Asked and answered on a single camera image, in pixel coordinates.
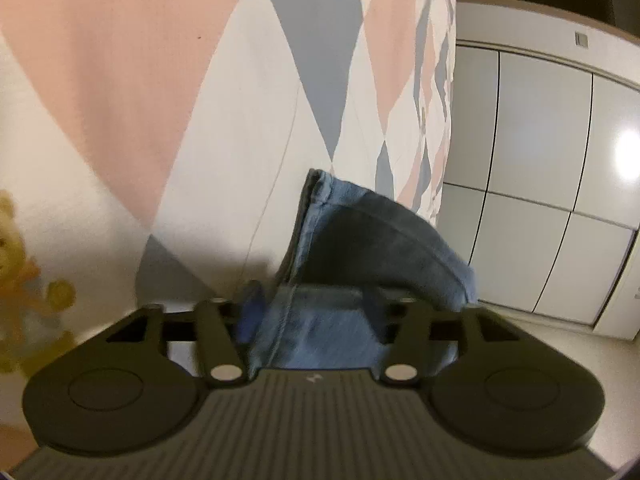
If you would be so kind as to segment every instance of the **floor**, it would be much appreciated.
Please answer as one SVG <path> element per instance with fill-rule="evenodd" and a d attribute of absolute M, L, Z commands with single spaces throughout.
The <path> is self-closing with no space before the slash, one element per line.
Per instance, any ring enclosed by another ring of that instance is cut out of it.
<path fill-rule="evenodd" d="M 615 469 L 640 454 L 640 341 L 609 339 L 512 320 L 590 370 L 605 391 L 591 449 Z"/>

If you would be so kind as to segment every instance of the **ribbed surface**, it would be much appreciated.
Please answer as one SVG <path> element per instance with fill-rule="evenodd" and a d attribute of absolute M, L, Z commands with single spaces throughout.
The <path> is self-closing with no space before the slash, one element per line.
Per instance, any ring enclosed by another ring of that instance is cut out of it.
<path fill-rule="evenodd" d="M 265 370 L 250 386 L 210 394 L 179 434 L 116 458 L 44 448 L 16 480 L 601 480 L 611 471 L 587 450 L 516 460 L 444 431 L 411 391 L 368 372 Z"/>

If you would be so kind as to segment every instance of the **yellow plush toy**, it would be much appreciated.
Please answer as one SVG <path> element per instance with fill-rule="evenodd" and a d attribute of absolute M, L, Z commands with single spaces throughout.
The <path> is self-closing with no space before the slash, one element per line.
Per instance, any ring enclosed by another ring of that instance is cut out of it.
<path fill-rule="evenodd" d="M 0 329 L 4 333 L 0 340 L 0 372 L 15 367 L 10 349 L 24 346 L 25 311 L 32 310 L 49 319 L 76 300 L 74 286 L 65 280 L 49 283 L 45 299 L 25 288 L 26 282 L 39 277 L 40 269 L 33 258 L 27 258 L 14 215 L 11 196 L 0 190 Z"/>

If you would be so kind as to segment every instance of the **metal rivet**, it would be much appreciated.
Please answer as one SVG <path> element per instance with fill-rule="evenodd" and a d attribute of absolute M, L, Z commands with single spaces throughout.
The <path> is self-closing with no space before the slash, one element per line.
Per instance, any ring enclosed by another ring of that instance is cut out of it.
<path fill-rule="evenodd" d="M 242 370 L 235 365 L 218 365 L 211 369 L 211 377 L 217 381 L 235 381 L 242 376 Z"/>
<path fill-rule="evenodd" d="M 385 370 L 385 375 L 393 381 L 410 381 L 418 375 L 411 365 L 392 365 Z"/>

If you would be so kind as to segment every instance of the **pink triangle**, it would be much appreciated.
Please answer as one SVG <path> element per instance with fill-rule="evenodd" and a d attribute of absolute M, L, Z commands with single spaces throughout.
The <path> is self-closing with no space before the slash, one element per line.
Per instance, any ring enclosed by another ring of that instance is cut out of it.
<path fill-rule="evenodd" d="M 386 132 L 389 114 L 414 69 L 415 0 L 371 0 L 364 27 L 378 115 Z"/>
<path fill-rule="evenodd" d="M 44 105 L 144 225 L 237 2 L 0 0 L 2 33 Z"/>

